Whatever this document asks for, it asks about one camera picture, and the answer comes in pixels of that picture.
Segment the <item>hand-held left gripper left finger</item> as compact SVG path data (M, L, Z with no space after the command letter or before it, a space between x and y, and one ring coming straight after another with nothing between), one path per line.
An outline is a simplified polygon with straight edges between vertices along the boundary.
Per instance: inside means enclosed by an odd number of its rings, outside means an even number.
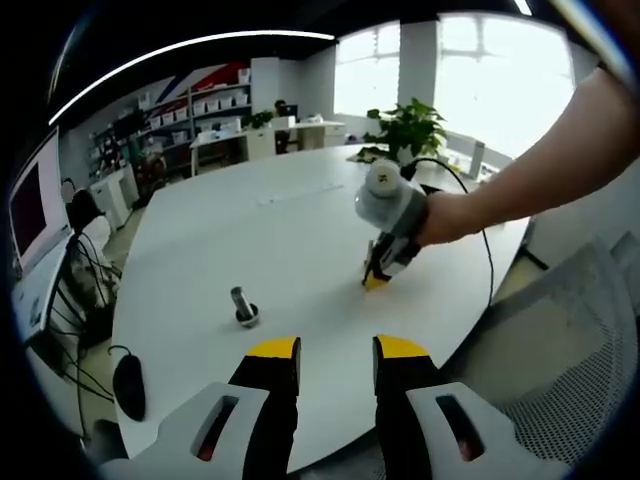
M156 440L114 459L103 479L283 479L298 423L301 340L252 347L226 383L213 382L171 412Z

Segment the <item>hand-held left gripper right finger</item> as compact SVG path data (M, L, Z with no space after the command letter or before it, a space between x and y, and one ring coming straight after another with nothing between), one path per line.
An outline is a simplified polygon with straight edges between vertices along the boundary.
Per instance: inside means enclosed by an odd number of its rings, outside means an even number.
M373 337L376 431L389 479L563 479L569 466L516 439L514 423L421 345Z

